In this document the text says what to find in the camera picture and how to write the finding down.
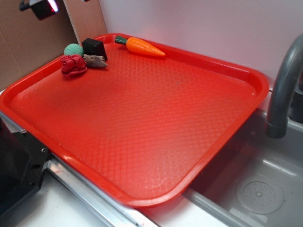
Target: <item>green ball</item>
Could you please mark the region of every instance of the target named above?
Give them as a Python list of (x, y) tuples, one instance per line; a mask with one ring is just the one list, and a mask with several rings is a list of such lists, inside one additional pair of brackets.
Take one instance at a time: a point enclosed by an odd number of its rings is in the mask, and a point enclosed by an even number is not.
[(64, 49), (64, 55), (72, 55), (72, 54), (78, 54), (83, 57), (83, 55), (84, 55), (83, 47), (78, 44), (69, 44)]

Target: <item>carrot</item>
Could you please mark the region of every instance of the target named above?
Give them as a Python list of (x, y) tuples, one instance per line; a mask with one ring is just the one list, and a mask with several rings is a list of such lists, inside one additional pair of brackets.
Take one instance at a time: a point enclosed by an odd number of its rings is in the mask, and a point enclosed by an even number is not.
[(117, 36), (115, 39), (117, 44), (124, 44), (126, 45), (129, 51), (146, 54), (149, 56), (156, 56), (156, 57), (164, 57), (165, 53), (159, 50), (158, 48), (154, 47), (153, 45), (149, 44), (142, 39), (138, 39), (135, 37), (130, 37), (129, 39), (125, 39), (121, 36)]

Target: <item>sink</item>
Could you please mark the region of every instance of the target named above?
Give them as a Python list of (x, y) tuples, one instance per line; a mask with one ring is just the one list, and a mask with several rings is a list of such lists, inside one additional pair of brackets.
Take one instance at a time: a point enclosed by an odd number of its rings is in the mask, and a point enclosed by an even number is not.
[(302, 226), (303, 126), (289, 121), (286, 136), (272, 139), (265, 119), (257, 110), (190, 188), (232, 226)]

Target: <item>faucet spout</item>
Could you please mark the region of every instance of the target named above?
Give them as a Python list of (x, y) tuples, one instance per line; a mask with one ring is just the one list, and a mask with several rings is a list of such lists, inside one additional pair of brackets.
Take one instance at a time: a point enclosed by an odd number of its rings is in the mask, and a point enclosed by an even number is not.
[[(290, 119), (294, 118), (295, 121), (303, 122), (302, 71), (303, 34), (298, 36), (288, 49), (275, 81), (265, 126), (265, 133), (269, 137), (278, 139), (285, 136), (291, 105)], [(301, 110), (301, 113), (296, 115), (301, 115), (301, 117), (294, 117), (294, 113), (298, 110)]]

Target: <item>crumpled red cloth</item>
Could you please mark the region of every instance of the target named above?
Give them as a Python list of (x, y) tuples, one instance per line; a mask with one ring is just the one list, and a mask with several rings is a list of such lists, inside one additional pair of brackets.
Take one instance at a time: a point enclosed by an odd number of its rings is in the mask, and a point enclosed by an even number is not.
[(67, 55), (61, 58), (63, 75), (72, 77), (87, 70), (86, 62), (78, 55)]

